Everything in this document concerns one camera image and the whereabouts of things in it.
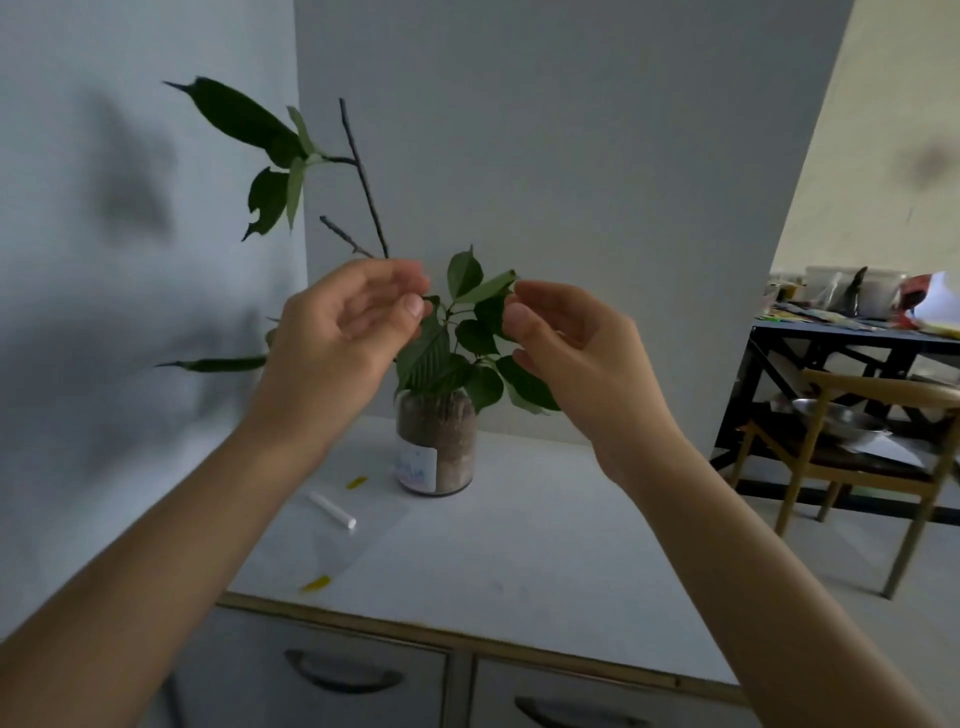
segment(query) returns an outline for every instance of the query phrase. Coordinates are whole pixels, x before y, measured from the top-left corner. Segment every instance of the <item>metal handle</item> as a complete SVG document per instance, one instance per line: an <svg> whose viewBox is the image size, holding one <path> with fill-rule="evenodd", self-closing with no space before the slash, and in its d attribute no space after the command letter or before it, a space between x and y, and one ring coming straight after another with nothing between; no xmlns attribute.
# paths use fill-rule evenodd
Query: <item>metal handle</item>
<svg viewBox="0 0 960 728"><path fill-rule="evenodd" d="M378 679L372 683L347 683L342 680L335 680L328 677L322 677L316 672L313 672L309 669L309 666L306 664L307 653L302 649L288 649L283 652L283 656L287 658L287 662L290 663L297 675L306 680L310 685L313 685L321 690L328 692L337 692L342 695L367 695L371 692L382 692L389 690L390 688L399 685L403 682L403 673L397 672L392 669L381 670L378 676ZM356 665L348 665L344 663L345 666L354 667Z"/></svg>
<svg viewBox="0 0 960 728"><path fill-rule="evenodd" d="M540 700L534 697L515 697L516 709L533 720L542 728L652 728L653 723L642 718L624 714L609 713L602 708L579 706L553 700ZM563 719L551 717L546 713L560 714Z"/></svg>

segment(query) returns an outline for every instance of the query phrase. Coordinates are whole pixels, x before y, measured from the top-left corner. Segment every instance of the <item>glass jar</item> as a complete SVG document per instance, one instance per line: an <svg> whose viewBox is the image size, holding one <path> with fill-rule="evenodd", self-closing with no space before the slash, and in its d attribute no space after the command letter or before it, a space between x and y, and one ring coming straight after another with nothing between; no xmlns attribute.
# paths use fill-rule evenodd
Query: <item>glass jar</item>
<svg viewBox="0 0 960 728"><path fill-rule="evenodd" d="M452 496L473 479L477 421L463 390L404 392L396 410L396 479L422 496Z"/></svg>

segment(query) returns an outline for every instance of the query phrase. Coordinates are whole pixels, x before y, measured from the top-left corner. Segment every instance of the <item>finger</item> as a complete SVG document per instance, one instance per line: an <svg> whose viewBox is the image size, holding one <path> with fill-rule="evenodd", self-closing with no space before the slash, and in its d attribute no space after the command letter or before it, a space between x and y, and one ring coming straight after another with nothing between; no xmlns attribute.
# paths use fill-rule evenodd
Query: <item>finger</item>
<svg viewBox="0 0 960 728"><path fill-rule="evenodd" d="M510 303L503 309L503 330L526 350L531 362L544 374L547 384L553 375L561 376L564 366L578 354L533 309L523 303Z"/></svg>
<svg viewBox="0 0 960 728"><path fill-rule="evenodd" d="M382 319L391 311L392 308L392 304L379 305L374 308L368 308L359 316L354 316L349 319L345 319L344 316L341 316L340 332L346 336L347 339L355 339L362 335L368 328L379 322L380 319Z"/></svg>
<svg viewBox="0 0 960 728"><path fill-rule="evenodd" d="M606 314L611 311L582 288L545 280L518 280L514 295L538 313L553 310L581 322L587 336L600 328Z"/></svg>
<svg viewBox="0 0 960 728"><path fill-rule="evenodd" d="M533 376L538 376L543 379L543 373L540 371L540 367L534 362L533 357L523 349L514 349L513 353L514 361L527 370Z"/></svg>
<svg viewBox="0 0 960 728"><path fill-rule="evenodd" d="M340 321L348 322L362 315L370 308L391 306L404 293L420 293L420 291L410 288L403 283L390 283L388 285L367 288L345 303L344 310L340 314ZM433 304L428 302L426 313L423 315L429 315L432 310Z"/></svg>
<svg viewBox="0 0 960 728"><path fill-rule="evenodd" d="M353 302L348 303L347 308L340 314L337 325L340 331L347 337L353 338L365 331L370 324L379 321L384 314L393 308L394 303L399 298L399 294L391 296L372 296L368 300L368 306L363 310L357 308L352 310ZM433 311L433 304L429 301L423 302L423 316L429 316Z"/></svg>
<svg viewBox="0 0 960 728"><path fill-rule="evenodd" d="M416 260L353 260L324 276L303 292L310 305L322 306L338 316L347 301L367 288L396 284L405 291L426 293L430 280Z"/></svg>
<svg viewBox="0 0 960 728"><path fill-rule="evenodd" d="M521 303L519 296L516 294L511 294L504 301L504 309L506 306L511 303ZM583 348L583 342L587 339L587 334L584 331L584 322L581 319L577 319L567 313L556 310L554 308L540 308L535 305L529 306L540 316L547 324L550 325L555 331L564 335L564 339L569 342L577 342L577 349Z"/></svg>
<svg viewBox="0 0 960 728"><path fill-rule="evenodd" d="M371 356L389 365L420 328L426 303L414 293L405 294L357 342L367 347Z"/></svg>

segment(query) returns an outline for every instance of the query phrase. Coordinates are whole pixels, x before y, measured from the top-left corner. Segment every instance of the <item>white cabinet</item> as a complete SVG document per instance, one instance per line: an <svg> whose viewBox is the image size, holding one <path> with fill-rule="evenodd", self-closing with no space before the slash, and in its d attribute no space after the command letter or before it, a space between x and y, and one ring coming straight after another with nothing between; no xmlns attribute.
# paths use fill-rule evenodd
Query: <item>white cabinet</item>
<svg viewBox="0 0 960 728"><path fill-rule="evenodd" d="M439 726L446 653L217 608L175 670L185 728Z"/></svg>
<svg viewBox="0 0 960 728"><path fill-rule="evenodd" d="M470 728L758 728L749 708L478 660Z"/></svg>

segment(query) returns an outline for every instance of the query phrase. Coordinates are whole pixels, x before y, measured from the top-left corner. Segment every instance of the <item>leaf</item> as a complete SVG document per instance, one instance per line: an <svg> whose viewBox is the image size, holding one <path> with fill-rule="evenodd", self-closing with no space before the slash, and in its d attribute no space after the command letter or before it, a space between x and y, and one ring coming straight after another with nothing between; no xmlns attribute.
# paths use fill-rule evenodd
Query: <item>leaf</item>
<svg viewBox="0 0 960 728"><path fill-rule="evenodd" d="M204 118L221 132L264 150L276 166L287 169L294 158L306 157L297 135L240 91L203 76L191 85L164 83L193 99Z"/></svg>
<svg viewBox="0 0 960 728"><path fill-rule="evenodd" d="M446 267L446 285L450 289L450 297L456 300L468 291L473 290L483 280L483 268L473 257L473 246L468 251L458 253L450 259Z"/></svg>
<svg viewBox="0 0 960 728"><path fill-rule="evenodd" d="M560 406L553 399L550 388L538 376L533 376L514 361L512 356L503 356L496 360L496 370L503 375L507 383L516 389L522 398L543 409L560 411Z"/></svg>
<svg viewBox="0 0 960 728"><path fill-rule="evenodd" d="M507 396L510 398L510 402L513 403L514 407L519 407L520 409L525 409L527 412L531 412L535 415L542 415L543 408L537 407L535 404L531 404L523 397L521 397L514 389L514 386L510 382L506 382L507 387Z"/></svg>
<svg viewBox="0 0 960 728"><path fill-rule="evenodd" d="M446 361L444 372L429 387L430 394L448 395L456 392L467 383L470 376L470 363L459 353L452 353Z"/></svg>
<svg viewBox="0 0 960 728"><path fill-rule="evenodd" d="M513 341L503 332L503 308L506 299L506 293L491 296L473 307L473 315L494 335L506 341Z"/></svg>
<svg viewBox="0 0 960 728"><path fill-rule="evenodd" d="M247 234L243 236L244 240L255 232L266 235L270 228L276 225L283 209L287 207L287 180L289 177L288 172L274 172L270 167L266 167L253 178L250 185L250 194L247 196L247 207L250 208L250 212L260 210L260 217L247 225Z"/></svg>
<svg viewBox="0 0 960 728"><path fill-rule="evenodd" d="M290 223L290 230L294 228L294 221L297 219L297 206L300 204L300 191L303 189L305 171L306 165L303 164L303 160L294 159L287 179L287 222Z"/></svg>
<svg viewBox="0 0 960 728"><path fill-rule="evenodd" d="M266 356L245 356L238 359L196 359L194 361L168 361L158 367L180 367L188 372L214 374L217 372L249 372L267 363Z"/></svg>
<svg viewBox="0 0 960 728"><path fill-rule="evenodd" d="M504 288L516 280L516 271L501 273L496 278L481 283L467 293L454 299L454 303L480 303L491 296L496 296Z"/></svg>
<svg viewBox="0 0 960 728"><path fill-rule="evenodd" d="M493 334L481 322L468 319L457 324L457 341L470 353L482 356L485 353L499 353Z"/></svg>
<svg viewBox="0 0 960 728"><path fill-rule="evenodd" d="M300 138L300 146L303 151L306 152L308 157L317 154L317 147L314 146L313 140L310 138L310 132L306 130L306 123L303 121L300 110L297 107L287 107L287 113L290 114L290 120L297 127L297 136Z"/></svg>
<svg viewBox="0 0 960 728"><path fill-rule="evenodd" d="M396 356L399 389L424 391L444 371L450 357L450 334L434 311L420 323L420 336Z"/></svg>
<svg viewBox="0 0 960 728"><path fill-rule="evenodd" d="M473 409L477 414L485 407L496 404L503 397L503 379L490 367L474 364L470 367L467 383L464 384Z"/></svg>

